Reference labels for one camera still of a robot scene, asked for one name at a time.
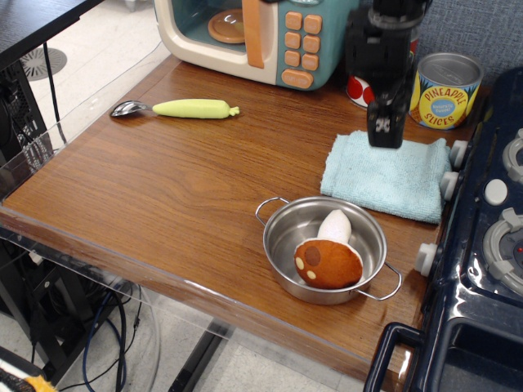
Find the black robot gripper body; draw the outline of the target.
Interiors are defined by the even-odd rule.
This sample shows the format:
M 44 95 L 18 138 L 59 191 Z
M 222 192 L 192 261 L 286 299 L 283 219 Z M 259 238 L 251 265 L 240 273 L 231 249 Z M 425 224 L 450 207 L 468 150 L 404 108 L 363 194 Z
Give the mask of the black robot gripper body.
M 345 65 L 348 76 L 364 79 L 375 99 L 389 105 L 405 99 L 413 7 L 358 7 L 346 23 Z

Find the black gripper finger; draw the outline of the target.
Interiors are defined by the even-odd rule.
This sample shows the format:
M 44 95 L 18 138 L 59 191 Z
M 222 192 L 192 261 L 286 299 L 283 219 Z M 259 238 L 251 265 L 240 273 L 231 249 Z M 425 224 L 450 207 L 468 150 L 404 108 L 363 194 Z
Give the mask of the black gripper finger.
M 367 107 L 367 131 L 372 147 L 398 149 L 403 143 L 407 102 L 394 99 L 389 105 L 377 100 Z
M 409 67 L 405 76 L 405 107 L 406 113 L 409 114 L 411 111 L 410 105 L 412 101 L 412 95 L 414 90 L 414 79 L 416 75 L 416 60 L 415 54 L 409 53 Z

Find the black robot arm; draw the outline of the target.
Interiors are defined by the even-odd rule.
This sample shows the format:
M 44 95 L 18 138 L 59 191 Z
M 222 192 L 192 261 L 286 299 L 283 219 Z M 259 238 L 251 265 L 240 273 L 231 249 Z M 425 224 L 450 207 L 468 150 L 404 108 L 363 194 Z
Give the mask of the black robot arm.
M 374 100 L 367 107 L 367 132 L 373 147 L 398 149 L 413 93 L 412 32 L 429 1 L 374 1 L 349 13 L 346 72 L 367 82 Z

